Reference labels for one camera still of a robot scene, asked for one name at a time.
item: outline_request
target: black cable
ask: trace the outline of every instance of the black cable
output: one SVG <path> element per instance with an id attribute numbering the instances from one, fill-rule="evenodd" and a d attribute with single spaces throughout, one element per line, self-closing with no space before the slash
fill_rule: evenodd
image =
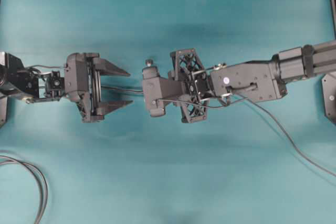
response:
<path id="1" fill-rule="evenodd" d="M 132 89 L 126 89 L 126 88 L 110 87 L 110 86 L 101 86 L 101 88 L 102 89 L 107 89 L 107 90 L 119 91 L 119 92 L 123 92 L 123 93 L 143 94 L 143 90 L 132 90 Z"/>
<path id="2" fill-rule="evenodd" d="M 56 69 L 65 69 L 67 70 L 67 68 L 65 67 L 60 67 L 60 66 L 45 66 L 45 65 L 33 65 L 33 66 L 29 66 L 29 67 L 26 67 L 26 69 L 30 69 L 30 68 L 49 68 L 49 69 L 52 69 L 52 68 L 56 68 Z"/>
<path id="3" fill-rule="evenodd" d="M 17 159 L 14 159 L 12 157 L 8 157 L 8 156 L 3 156 L 0 155 L 1 159 L 5 159 L 5 161 L 0 162 L 0 166 L 1 165 L 6 165 L 6 164 L 18 164 L 20 166 L 22 166 L 24 169 L 26 169 L 35 179 L 37 185 L 38 185 L 38 189 L 39 189 L 39 194 L 40 194 L 40 203 L 39 203 L 39 208 L 38 208 L 38 213 L 36 216 L 36 219 L 34 221 L 34 224 L 39 224 L 41 221 L 41 218 L 45 212 L 46 206 L 47 206 L 47 201 L 48 201 L 48 185 L 47 185 L 47 181 L 43 175 L 43 173 L 33 164 L 27 163 L 27 162 L 21 162 Z M 33 172 L 33 170 L 40 176 L 40 178 L 42 179 L 42 182 L 39 180 L 38 176 L 36 176 L 36 174 Z"/>
<path id="4" fill-rule="evenodd" d="M 291 145 L 293 146 L 293 148 L 295 149 L 295 151 L 301 156 L 303 157 L 305 160 L 307 160 L 310 164 L 316 166 L 317 168 L 321 169 L 322 171 L 336 177 L 336 173 L 324 168 L 323 166 L 317 164 L 316 162 L 314 162 L 313 160 L 311 160 L 309 157 L 307 157 L 295 144 L 295 142 L 293 141 L 293 139 L 291 138 L 291 136 L 289 135 L 289 133 L 285 130 L 285 128 L 281 125 L 281 123 L 276 119 L 275 116 L 273 116 L 268 110 L 264 109 L 263 107 L 261 107 L 260 105 L 258 105 L 257 103 L 253 102 L 252 100 L 246 98 L 246 100 L 248 102 L 250 102 L 251 104 L 253 104 L 254 106 L 256 106 L 257 108 L 261 109 L 262 111 L 264 111 L 266 114 L 268 114 L 273 120 L 274 122 L 276 122 L 276 124 L 279 126 L 279 128 L 282 130 L 282 132 L 286 135 L 286 137 L 288 138 L 289 142 L 291 143 Z"/>
<path id="5" fill-rule="evenodd" d="M 242 99 L 239 99 L 237 101 L 231 102 L 230 105 L 238 103 L 238 102 L 243 102 L 245 100 L 247 100 L 247 98 L 242 98 Z M 227 107 L 227 105 L 222 105 L 222 106 L 206 106 L 206 105 L 201 105 L 201 104 L 197 104 L 197 103 L 193 103 L 193 102 L 186 102 L 186 101 L 173 100 L 173 99 L 157 99 L 157 101 L 163 101 L 163 102 L 180 102 L 180 103 L 190 104 L 190 105 L 194 105 L 194 106 L 197 106 L 197 107 L 208 108 L 208 109 L 221 109 L 221 108 Z"/>

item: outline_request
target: cable bundle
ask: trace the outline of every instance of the cable bundle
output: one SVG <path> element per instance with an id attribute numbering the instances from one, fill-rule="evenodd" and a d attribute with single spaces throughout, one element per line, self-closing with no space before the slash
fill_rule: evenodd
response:
<path id="1" fill-rule="evenodd" d="M 47 201 L 48 201 L 48 185 L 47 185 L 47 181 L 43 173 L 35 165 L 27 163 L 27 162 L 19 161 L 12 157 L 0 155 L 0 159 L 3 159 L 3 161 L 0 162 L 0 166 L 7 165 L 7 164 L 20 165 L 34 177 L 37 183 L 37 186 L 38 186 L 39 194 L 40 194 L 40 203 L 39 203 L 38 213 L 34 221 L 34 224 L 39 224 L 43 216 L 43 213 L 46 209 Z"/>

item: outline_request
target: screw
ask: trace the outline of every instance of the screw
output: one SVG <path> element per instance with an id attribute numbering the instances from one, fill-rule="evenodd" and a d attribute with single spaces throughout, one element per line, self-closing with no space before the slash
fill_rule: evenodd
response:
<path id="1" fill-rule="evenodd" d="M 147 59 L 145 63 L 147 65 L 147 67 L 150 67 L 151 65 L 153 65 L 153 60 Z"/>
<path id="2" fill-rule="evenodd" d="M 224 77 L 223 81 L 226 85 L 228 85 L 230 83 L 229 77 Z"/>

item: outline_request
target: teal cloth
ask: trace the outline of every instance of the teal cloth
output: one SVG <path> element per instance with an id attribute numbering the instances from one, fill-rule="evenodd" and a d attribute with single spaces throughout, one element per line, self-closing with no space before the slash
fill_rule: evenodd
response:
<path id="1" fill-rule="evenodd" d="M 0 50 L 26 66 L 62 65 L 99 52 L 132 74 L 103 84 L 141 86 L 145 59 L 162 76 L 169 53 L 196 48 L 204 66 L 268 60 L 334 39 L 329 0 L 2 0 Z M 262 103 L 313 160 L 336 170 L 336 127 L 324 117 L 319 78 Z M 50 185 L 42 223 L 334 223 L 336 179 L 298 157 L 248 104 L 182 124 L 179 108 L 151 118 L 140 96 L 101 123 L 83 124 L 67 100 L 10 101 L 0 150 L 37 164 Z M 33 223 L 34 180 L 0 168 L 0 223 Z"/>

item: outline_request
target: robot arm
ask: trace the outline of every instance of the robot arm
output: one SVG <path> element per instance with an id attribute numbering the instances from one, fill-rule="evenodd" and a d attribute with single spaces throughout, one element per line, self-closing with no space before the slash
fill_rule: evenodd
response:
<path id="1" fill-rule="evenodd" d="M 59 101 L 65 97 L 76 103 L 83 122 L 97 122 L 132 101 L 101 101 L 101 76 L 130 76 L 129 73 L 99 54 L 72 54 L 60 71 L 41 73 L 39 65 L 25 68 L 21 60 L 6 52 L 0 53 L 0 126 L 6 122 L 8 98 L 26 103 Z"/>
<path id="2" fill-rule="evenodd" d="M 277 100 L 287 94 L 290 82 L 336 71 L 336 40 L 281 51 L 269 61 L 219 64 L 209 69 L 203 67 L 195 49 L 179 50 L 171 57 L 174 70 L 168 79 L 160 77 L 155 66 L 143 69 L 146 108 L 152 116 L 162 116 L 169 104 L 164 100 L 182 101 L 174 102 L 181 107 L 182 122 L 193 123 L 206 119 L 210 99 L 223 106 L 229 105 L 233 94 L 253 102 Z"/>

